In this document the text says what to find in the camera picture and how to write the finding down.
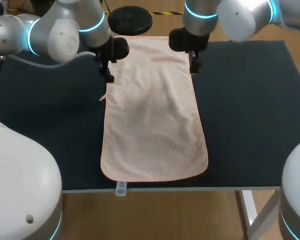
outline silver cylinder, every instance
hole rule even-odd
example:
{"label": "silver cylinder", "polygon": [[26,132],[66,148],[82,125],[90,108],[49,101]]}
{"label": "silver cylinder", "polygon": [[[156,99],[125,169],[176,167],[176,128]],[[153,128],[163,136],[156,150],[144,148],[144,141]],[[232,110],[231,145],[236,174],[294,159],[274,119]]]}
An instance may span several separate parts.
{"label": "silver cylinder", "polygon": [[49,56],[48,40],[54,23],[55,21],[43,20],[43,18],[32,22],[28,30],[27,46],[33,54]]}
{"label": "silver cylinder", "polygon": [[40,19],[40,17],[30,15],[30,14],[21,14],[21,15],[18,15],[17,17],[22,21],[22,23],[26,29],[26,37],[25,37],[26,44],[24,46],[24,50],[30,51],[28,33],[29,33],[29,30],[30,30],[32,24],[34,23],[34,21]]}
{"label": "silver cylinder", "polygon": [[196,36],[208,35],[216,28],[216,9],[221,0],[186,0],[183,25]]}
{"label": "silver cylinder", "polygon": [[262,1],[254,9],[251,9],[251,13],[255,21],[255,33],[267,26],[273,18],[273,10],[271,11],[266,0]]}
{"label": "silver cylinder", "polygon": [[0,56],[23,49],[27,33],[21,21],[13,16],[0,16]]}
{"label": "silver cylinder", "polygon": [[279,227],[284,240],[300,239],[300,216],[286,198],[285,191],[280,191]]}
{"label": "silver cylinder", "polygon": [[99,0],[57,0],[40,22],[50,25],[56,18],[75,20],[81,40],[89,48],[102,46],[111,35]]}
{"label": "silver cylinder", "polygon": [[282,23],[287,27],[300,30],[300,0],[280,0],[279,6]]}

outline label tag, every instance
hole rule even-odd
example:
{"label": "label tag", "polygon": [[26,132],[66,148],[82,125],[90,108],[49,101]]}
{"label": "label tag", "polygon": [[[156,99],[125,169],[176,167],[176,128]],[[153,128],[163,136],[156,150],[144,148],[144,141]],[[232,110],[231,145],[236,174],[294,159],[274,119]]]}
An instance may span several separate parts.
{"label": "label tag", "polygon": [[115,188],[116,196],[125,196],[127,193],[127,182],[126,181],[117,181]]}

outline table leg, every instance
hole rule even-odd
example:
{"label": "table leg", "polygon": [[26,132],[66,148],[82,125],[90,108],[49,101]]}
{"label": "table leg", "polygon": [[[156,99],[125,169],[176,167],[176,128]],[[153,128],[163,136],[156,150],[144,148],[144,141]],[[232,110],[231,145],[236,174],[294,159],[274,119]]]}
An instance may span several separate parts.
{"label": "table leg", "polygon": [[279,196],[280,192],[276,190],[257,215],[252,192],[240,192],[249,240],[259,240],[275,222],[279,214]]}

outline cable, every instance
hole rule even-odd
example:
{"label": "cable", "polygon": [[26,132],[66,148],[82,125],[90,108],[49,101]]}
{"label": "cable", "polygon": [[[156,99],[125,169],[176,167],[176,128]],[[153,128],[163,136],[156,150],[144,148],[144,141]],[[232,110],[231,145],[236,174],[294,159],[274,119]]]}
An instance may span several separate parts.
{"label": "cable", "polygon": [[110,11],[110,8],[109,8],[109,6],[108,6],[108,3],[107,3],[107,0],[104,0],[104,3],[105,3],[105,6],[106,6],[106,8],[108,9],[108,11],[109,11],[109,14],[111,13],[111,11]]}
{"label": "cable", "polygon": [[[92,57],[95,57],[96,54],[93,53],[93,52],[91,52],[91,51],[83,51],[83,52],[79,52],[78,54],[76,54],[72,60],[74,60],[76,58],[83,57],[83,56],[92,56]],[[31,66],[34,66],[34,67],[37,67],[37,68],[42,68],[42,69],[57,69],[57,68],[60,68],[60,67],[62,67],[64,65],[66,65],[66,63],[58,63],[58,64],[54,64],[54,65],[44,65],[44,64],[40,64],[40,63],[36,63],[36,62],[33,62],[33,61],[26,60],[26,59],[24,59],[22,57],[15,56],[15,55],[9,55],[8,57],[12,58],[14,60],[17,60],[17,61],[19,61],[21,63],[28,64],[28,65],[31,65]]]}

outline black cable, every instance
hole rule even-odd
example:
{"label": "black cable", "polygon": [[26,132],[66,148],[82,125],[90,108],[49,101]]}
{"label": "black cable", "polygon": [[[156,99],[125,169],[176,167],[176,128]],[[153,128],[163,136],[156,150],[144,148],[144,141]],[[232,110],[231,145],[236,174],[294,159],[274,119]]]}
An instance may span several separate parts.
{"label": "black cable", "polygon": [[107,0],[104,0],[104,3],[105,3],[105,6],[106,6],[106,8],[108,9],[108,11],[109,11],[109,14],[111,13],[111,11],[110,11],[110,8],[109,8],[109,6],[108,6],[108,3],[107,3]]}

